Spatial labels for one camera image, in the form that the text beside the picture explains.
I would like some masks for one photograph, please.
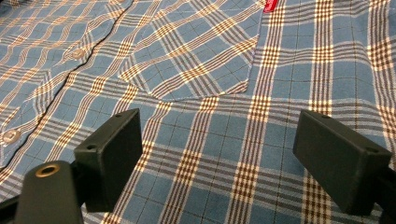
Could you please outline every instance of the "checkered cloth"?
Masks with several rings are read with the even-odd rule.
[[[396,1],[4,0],[0,200],[113,114],[144,154],[87,223],[376,223],[344,215],[292,154],[301,109],[396,149]],[[396,168],[396,158],[390,167]]]

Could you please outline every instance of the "shirt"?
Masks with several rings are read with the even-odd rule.
[[[292,146],[309,109],[395,152],[396,1],[264,6],[4,0],[0,199],[139,108],[143,155],[114,212],[83,207],[86,223],[376,223],[378,206],[342,214]]]

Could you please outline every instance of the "red object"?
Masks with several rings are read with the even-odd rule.
[[[275,10],[277,0],[267,0],[265,4],[264,12],[272,12]]]

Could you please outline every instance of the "shirt pocket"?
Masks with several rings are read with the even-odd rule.
[[[245,91],[261,16],[255,0],[164,1],[119,77],[170,102]]]

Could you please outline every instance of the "plaid shirt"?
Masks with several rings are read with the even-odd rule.
[[[144,154],[87,223],[371,223],[292,154],[301,109],[396,149],[396,1],[4,0],[0,199],[111,115],[140,108]],[[390,167],[396,168],[396,158]]]

